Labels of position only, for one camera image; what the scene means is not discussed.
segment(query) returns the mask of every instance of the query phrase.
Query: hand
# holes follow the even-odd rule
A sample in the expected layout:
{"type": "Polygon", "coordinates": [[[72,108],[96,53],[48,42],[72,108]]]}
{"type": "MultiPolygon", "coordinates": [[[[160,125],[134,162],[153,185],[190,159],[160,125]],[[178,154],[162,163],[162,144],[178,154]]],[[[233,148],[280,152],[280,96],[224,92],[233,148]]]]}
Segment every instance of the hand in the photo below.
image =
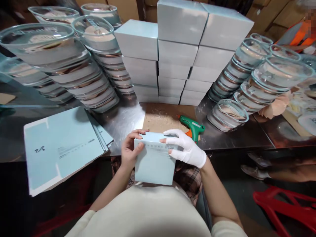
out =
{"type": "Polygon", "coordinates": [[[178,137],[169,137],[160,139],[161,143],[175,144],[183,147],[183,151],[170,149],[169,155],[176,160],[183,161],[198,168],[202,168],[206,162],[206,153],[200,149],[195,142],[180,129],[170,129],[164,132],[164,135],[177,135],[178,137]]]}
{"type": "Polygon", "coordinates": [[[145,135],[149,130],[136,129],[127,135],[122,144],[122,167],[133,169],[136,164],[137,155],[143,150],[144,143],[138,143],[138,146],[134,149],[134,139],[142,139],[139,134],[145,135]]]}

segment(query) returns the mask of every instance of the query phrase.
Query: white glove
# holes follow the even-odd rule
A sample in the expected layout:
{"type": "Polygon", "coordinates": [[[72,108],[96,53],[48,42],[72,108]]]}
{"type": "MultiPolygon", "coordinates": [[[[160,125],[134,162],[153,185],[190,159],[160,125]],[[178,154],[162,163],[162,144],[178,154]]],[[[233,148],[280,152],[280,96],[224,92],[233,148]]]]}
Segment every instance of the white glove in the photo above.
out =
{"type": "Polygon", "coordinates": [[[183,147],[183,151],[172,150],[170,156],[176,160],[202,168],[206,162],[206,153],[180,129],[170,129],[164,135],[177,135],[178,137],[166,138],[166,144],[175,144],[183,147]]]}

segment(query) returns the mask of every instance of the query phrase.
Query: plaid skirt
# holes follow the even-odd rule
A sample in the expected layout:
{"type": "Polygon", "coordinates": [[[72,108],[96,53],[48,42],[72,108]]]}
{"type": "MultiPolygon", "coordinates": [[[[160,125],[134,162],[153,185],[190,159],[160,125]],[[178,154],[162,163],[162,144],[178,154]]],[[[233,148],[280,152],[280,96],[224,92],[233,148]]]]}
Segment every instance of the plaid skirt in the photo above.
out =
{"type": "MultiPolygon", "coordinates": [[[[112,175],[116,174],[117,170],[121,166],[121,157],[114,156],[111,158],[112,163],[112,175]]],[[[177,160],[175,163],[175,170],[173,180],[183,188],[188,195],[192,204],[196,206],[198,201],[198,195],[202,191],[202,178],[199,168],[186,164],[182,161],[177,160]]],[[[136,184],[135,171],[132,171],[131,177],[128,180],[126,189],[136,184]]]]}

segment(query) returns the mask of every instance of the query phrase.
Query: beige sleeve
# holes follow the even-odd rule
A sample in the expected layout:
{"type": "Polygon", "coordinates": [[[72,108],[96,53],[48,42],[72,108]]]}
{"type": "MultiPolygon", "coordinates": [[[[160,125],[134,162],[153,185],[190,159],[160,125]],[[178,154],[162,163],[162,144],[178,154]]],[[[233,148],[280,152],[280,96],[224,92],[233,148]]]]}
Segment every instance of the beige sleeve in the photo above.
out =
{"type": "Polygon", "coordinates": [[[247,237],[247,235],[235,222],[219,221],[213,225],[212,237],[247,237]]]}
{"type": "Polygon", "coordinates": [[[73,228],[65,235],[65,237],[75,237],[80,234],[80,232],[87,226],[95,211],[88,210],[83,216],[77,221],[73,228]]]}

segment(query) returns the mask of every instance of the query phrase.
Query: shoe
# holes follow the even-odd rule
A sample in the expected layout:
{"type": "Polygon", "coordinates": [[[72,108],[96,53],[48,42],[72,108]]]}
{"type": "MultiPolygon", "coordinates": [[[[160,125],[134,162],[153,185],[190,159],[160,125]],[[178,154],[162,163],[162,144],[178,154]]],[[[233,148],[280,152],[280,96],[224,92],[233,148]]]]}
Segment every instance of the shoe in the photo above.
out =
{"type": "Polygon", "coordinates": [[[270,161],[260,158],[256,153],[248,153],[247,154],[250,159],[252,159],[260,168],[267,168],[271,166],[270,161]]]}
{"type": "Polygon", "coordinates": [[[254,177],[256,179],[259,179],[261,181],[264,180],[264,178],[260,178],[259,177],[259,169],[258,169],[258,167],[252,168],[252,167],[249,167],[249,166],[246,166],[246,165],[241,165],[240,168],[246,174],[248,174],[248,175],[250,175],[250,176],[252,176],[252,177],[254,177]]]}

